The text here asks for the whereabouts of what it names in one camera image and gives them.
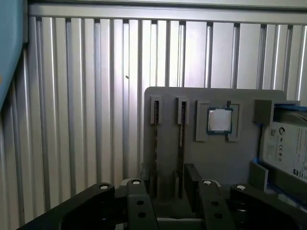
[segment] gray plastic tab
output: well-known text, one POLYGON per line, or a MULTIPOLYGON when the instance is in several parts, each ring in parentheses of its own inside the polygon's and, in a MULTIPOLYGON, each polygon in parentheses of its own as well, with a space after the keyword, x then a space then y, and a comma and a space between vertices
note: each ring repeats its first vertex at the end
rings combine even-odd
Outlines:
POLYGON ((272 100, 255 100, 254 122, 270 125, 273 122, 274 103, 272 100))
POLYGON ((197 100, 196 141, 207 141, 208 108, 210 101, 197 100))
POLYGON ((269 170, 263 166, 251 161, 249 164, 249 179, 248 183, 262 191, 266 191, 268 184, 269 170))
POLYGON ((241 129, 242 129, 242 108, 243 104, 238 101, 232 101, 229 105, 232 111, 232 132, 227 134, 227 139, 230 142, 240 141, 241 139, 241 129))
POLYGON ((189 124, 189 114, 190 114, 190 101, 186 97, 178 97, 178 118, 177 123, 181 125, 181 117, 182 117, 182 103, 186 103, 186 125, 189 124))
POLYGON ((150 113, 150 124, 154 124, 155 120, 155 102, 159 102, 159 114, 158 114, 158 124, 162 123, 162 97, 151 97, 151 113, 150 113))

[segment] gray mounting plate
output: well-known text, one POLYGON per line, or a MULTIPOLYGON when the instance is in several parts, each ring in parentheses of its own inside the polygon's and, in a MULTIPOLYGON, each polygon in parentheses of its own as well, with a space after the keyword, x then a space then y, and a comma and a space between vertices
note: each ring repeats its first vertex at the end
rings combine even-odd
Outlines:
POLYGON ((283 91, 162 88, 151 87, 145 92, 144 108, 144 164, 152 165, 155 152, 155 126, 153 124, 153 100, 159 100, 159 124, 157 141, 157 192, 162 197, 174 197, 175 176, 179 146, 178 102, 188 101, 185 126, 184 163, 193 163, 202 178, 216 180, 222 185, 248 183, 250 161, 258 155, 260 126, 253 122, 254 100, 286 101, 283 91), (209 107, 226 107, 227 101, 240 105, 241 115, 233 118, 233 134, 207 135, 204 121, 207 110, 197 109, 198 102, 210 102, 209 107))

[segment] blue panel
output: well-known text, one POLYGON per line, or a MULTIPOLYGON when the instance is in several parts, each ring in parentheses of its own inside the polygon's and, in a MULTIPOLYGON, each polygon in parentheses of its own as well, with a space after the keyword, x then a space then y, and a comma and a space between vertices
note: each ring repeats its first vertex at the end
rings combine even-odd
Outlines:
POLYGON ((23 45, 23 0, 0 1, 0 109, 23 45))

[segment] gray plastic clip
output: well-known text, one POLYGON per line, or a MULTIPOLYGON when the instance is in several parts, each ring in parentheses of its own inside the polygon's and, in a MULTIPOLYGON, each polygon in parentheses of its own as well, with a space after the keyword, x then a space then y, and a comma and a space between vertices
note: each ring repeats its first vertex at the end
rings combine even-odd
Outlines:
POLYGON ((151 112, 150 112, 150 124, 155 123, 155 111, 158 109, 158 124, 162 123, 162 97, 151 97, 151 112))
POLYGON ((197 100, 196 141, 207 141, 208 108, 210 101, 197 100))
POLYGON ((229 108, 233 109, 232 112, 232 132, 227 134, 227 140, 230 142, 240 141, 241 139, 241 130, 242 130, 242 103, 237 101, 232 101, 229 105, 229 108))
POLYGON ((186 104, 186 108, 185 108, 185 112, 186 112, 186 116, 185 116, 185 120, 186 120, 186 125, 189 124, 189 111, 190 111, 190 101, 188 100, 188 98, 186 97, 178 97, 178 119, 177 119, 177 123, 178 125, 181 125, 181 118, 182 118, 182 104, 185 103, 186 104))

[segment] corrugated metal wall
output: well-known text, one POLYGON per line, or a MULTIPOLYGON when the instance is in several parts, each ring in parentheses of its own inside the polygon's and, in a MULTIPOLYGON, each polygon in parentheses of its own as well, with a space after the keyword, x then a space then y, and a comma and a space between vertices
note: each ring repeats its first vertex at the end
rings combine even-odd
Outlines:
POLYGON ((149 86, 278 89, 307 105, 305 14, 30 6, 0 114, 0 223, 136 177, 149 86))

